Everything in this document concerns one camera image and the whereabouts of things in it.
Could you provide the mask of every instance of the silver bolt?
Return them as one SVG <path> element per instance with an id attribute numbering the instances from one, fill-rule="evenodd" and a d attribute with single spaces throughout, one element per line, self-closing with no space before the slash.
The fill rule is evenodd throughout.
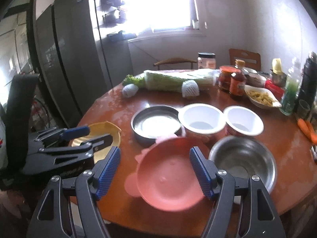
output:
<path id="1" fill-rule="evenodd" d="M 253 181 L 259 181 L 260 180 L 259 176 L 252 176 L 251 178 L 252 178 Z"/>
<path id="2" fill-rule="evenodd" d="M 91 170 L 85 170 L 84 176 L 90 176 L 93 172 Z"/>
<path id="3" fill-rule="evenodd" d="M 53 176 L 51 181 L 52 182 L 57 182 L 59 180 L 59 176 Z"/>
<path id="4" fill-rule="evenodd" d="M 227 171 L 226 170 L 218 170 L 218 174 L 220 176 L 225 176 L 227 174 Z"/>

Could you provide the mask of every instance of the black thermos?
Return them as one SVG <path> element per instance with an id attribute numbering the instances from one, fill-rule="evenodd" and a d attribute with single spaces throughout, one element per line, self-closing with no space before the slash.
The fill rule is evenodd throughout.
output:
<path id="1" fill-rule="evenodd" d="M 297 111 L 300 99 L 305 100 L 312 108 L 317 90 L 317 55 L 310 52 L 304 65 L 304 74 L 301 88 L 299 90 L 298 99 L 296 101 L 294 112 Z"/>

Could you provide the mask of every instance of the wooden chair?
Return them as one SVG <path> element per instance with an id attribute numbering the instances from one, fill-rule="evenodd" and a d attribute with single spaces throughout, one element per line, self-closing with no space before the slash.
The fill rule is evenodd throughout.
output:
<path id="1" fill-rule="evenodd" d="M 235 65 L 236 59 L 243 59 L 245 61 L 245 66 L 256 71 L 261 70 L 261 56 L 258 53 L 250 52 L 242 49 L 229 49 L 230 64 Z"/>
<path id="2" fill-rule="evenodd" d="M 184 59 L 184 58 L 170 58 L 170 59 L 167 59 L 167 60 L 163 60 L 163 61 L 159 61 L 157 63 L 154 63 L 153 66 L 154 67 L 158 67 L 158 70 L 160 70 L 160 65 L 163 65 L 163 64 L 177 64 L 177 63 L 184 63 L 184 62 L 189 62 L 191 63 L 191 69 L 193 70 L 194 69 L 194 63 L 197 63 L 197 61 L 195 60 L 190 60 L 190 59 Z"/>

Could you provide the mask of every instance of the carrot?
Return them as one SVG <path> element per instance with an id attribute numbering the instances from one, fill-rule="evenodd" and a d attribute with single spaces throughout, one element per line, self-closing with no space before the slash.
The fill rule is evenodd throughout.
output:
<path id="1" fill-rule="evenodd" d="M 306 123 L 310 133 L 315 133 L 315 130 L 314 130 L 312 124 L 309 121 L 305 121 L 305 123 Z"/>
<path id="2" fill-rule="evenodd" d="M 310 133 L 305 121 L 303 119 L 298 119 L 297 125 L 298 125 L 299 129 L 301 129 L 301 131 L 306 135 L 306 137 L 311 139 L 311 133 Z"/>
<path id="3" fill-rule="evenodd" d="M 312 133 L 310 139 L 314 145 L 317 145 L 317 134 Z"/>

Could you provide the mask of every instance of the yellow bowl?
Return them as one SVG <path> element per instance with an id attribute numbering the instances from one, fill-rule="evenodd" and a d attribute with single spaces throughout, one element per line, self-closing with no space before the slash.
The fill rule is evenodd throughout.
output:
<path id="1" fill-rule="evenodd" d="M 118 126 L 116 126 L 115 124 L 108 122 L 108 121 L 105 121 L 105 122 L 93 123 L 91 125 L 88 125 L 88 127 L 90 128 L 90 134 L 87 136 L 84 136 L 84 137 L 74 139 L 72 142 L 72 147 L 79 146 L 82 142 L 84 142 L 86 140 L 90 140 L 94 137 L 98 137 L 98 136 L 104 135 L 106 133 L 109 133 L 113 138 L 113 142 L 110 146 L 94 153 L 95 163 L 101 159 L 104 159 L 112 146 L 117 146 L 117 147 L 120 146 L 121 129 Z"/>

